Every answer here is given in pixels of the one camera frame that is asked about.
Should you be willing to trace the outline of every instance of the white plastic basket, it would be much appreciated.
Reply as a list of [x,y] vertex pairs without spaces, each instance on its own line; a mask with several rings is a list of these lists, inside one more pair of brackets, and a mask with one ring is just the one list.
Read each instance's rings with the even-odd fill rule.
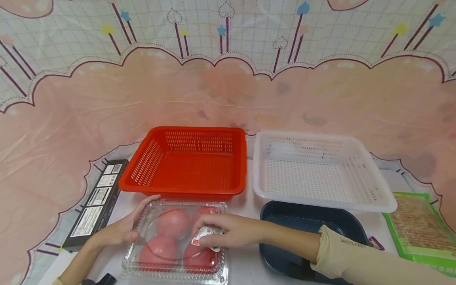
[[260,131],[254,148],[254,190],[270,200],[394,212],[397,202],[357,139]]

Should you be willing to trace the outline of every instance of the barcode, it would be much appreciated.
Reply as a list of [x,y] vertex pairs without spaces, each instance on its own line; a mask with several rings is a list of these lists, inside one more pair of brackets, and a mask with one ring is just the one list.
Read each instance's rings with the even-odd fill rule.
[[116,165],[114,166],[114,169],[113,169],[113,172],[112,172],[112,173],[113,173],[113,174],[114,174],[114,173],[119,173],[121,167],[122,167],[121,164],[116,164]]

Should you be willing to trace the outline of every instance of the hand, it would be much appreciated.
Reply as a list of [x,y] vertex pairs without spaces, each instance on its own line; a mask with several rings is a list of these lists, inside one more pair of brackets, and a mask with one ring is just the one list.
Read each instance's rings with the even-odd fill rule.
[[199,241],[201,246],[228,248],[260,243],[269,227],[268,222],[233,214],[208,214],[201,216],[195,223],[193,236],[204,225],[214,225],[222,228],[225,234],[202,237]]
[[125,218],[103,228],[95,235],[93,239],[97,244],[102,246],[117,245],[124,242],[133,243],[137,241],[140,234],[133,229],[136,227],[144,207],[152,200],[157,200],[160,195],[152,195],[142,200],[139,205]]

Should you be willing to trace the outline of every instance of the finger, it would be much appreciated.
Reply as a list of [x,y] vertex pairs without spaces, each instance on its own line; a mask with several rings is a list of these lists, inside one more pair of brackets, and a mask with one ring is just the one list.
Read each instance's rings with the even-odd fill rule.
[[131,244],[137,241],[140,238],[140,234],[138,232],[128,232],[124,236],[124,241]]
[[211,234],[201,237],[200,246],[205,247],[229,247],[229,236],[227,234]]
[[198,231],[205,225],[214,225],[219,228],[228,229],[226,214],[206,214],[202,215],[195,223],[192,229],[192,236],[195,236]]
[[146,197],[144,198],[137,206],[136,208],[133,210],[133,212],[131,212],[131,215],[134,217],[134,220],[135,221],[138,221],[141,217],[141,212],[142,210],[144,209],[144,207],[152,200],[158,200],[160,199],[160,195],[152,195],[152,196],[149,196],[149,197]]

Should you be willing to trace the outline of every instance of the pink tomato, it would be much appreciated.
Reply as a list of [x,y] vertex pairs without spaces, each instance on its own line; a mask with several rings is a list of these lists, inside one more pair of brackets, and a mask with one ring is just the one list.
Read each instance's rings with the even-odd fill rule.
[[166,270],[175,265],[179,257],[177,243],[167,237],[156,236],[143,246],[139,263],[141,270]]
[[217,214],[218,212],[219,211],[216,207],[203,206],[203,207],[199,208],[198,211],[192,217],[192,227],[199,220],[199,218],[201,218],[202,215]]
[[184,266],[188,273],[211,274],[218,265],[218,252],[188,244],[184,251]]
[[178,208],[164,210],[156,219],[157,233],[160,236],[182,239],[190,226],[187,212]]

